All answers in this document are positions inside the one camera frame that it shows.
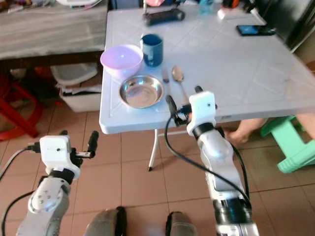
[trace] green stool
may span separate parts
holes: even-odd
[[[278,164],[283,173],[291,173],[302,166],[315,164],[315,140],[307,144],[292,124],[295,116],[277,118],[266,123],[260,130],[262,137],[272,133],[285,155],[285,160]]]

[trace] white table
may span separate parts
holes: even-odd
[[[196,85],[215,94],[218,123],[315,112],[315,78],[299,59],[276,36],[241,37],[236,31],[236,25],[261,24],[257,17],[244,14],[221,21],[215,14],[199,15],[198,6],[181,9],[186,12],[182,22],[149,28],[142,22],[141,9],[109,12],[105,47],[139,45],[141,35],[150,32],[161,35],[162,65],[143,65],[139,74],[162,80],[163,67],[171,78],[171,68],[180,66],[188,95]],[[171,80],[170,87],[177,105],[183,105],[179,84]],[[119,83],[104,71],[99,118],[104,133],[164,128],[170,115],[164,99],[150,108],[134,109],[120,100],[118,90]]]

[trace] plastic bowl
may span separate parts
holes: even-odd
[[[121,82],[139,71],[142,60],[142,50],[131,44],[112,47],[100,57],[105,70]]]

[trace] stainless steel bowl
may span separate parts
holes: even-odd
[[[119,95],[131,107],[146,108],[161,101],[163,85],[150,75],[137,75],[122,83]]]

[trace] person's leg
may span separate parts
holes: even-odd
[[[244,119],[241,121],[236,131],[224,131],[225,138],[235,146],[248,141],[251,133],[263,126],[267,118]]]
[[[311,138],[315,139],[315,114],[299,114],[296,118]]]

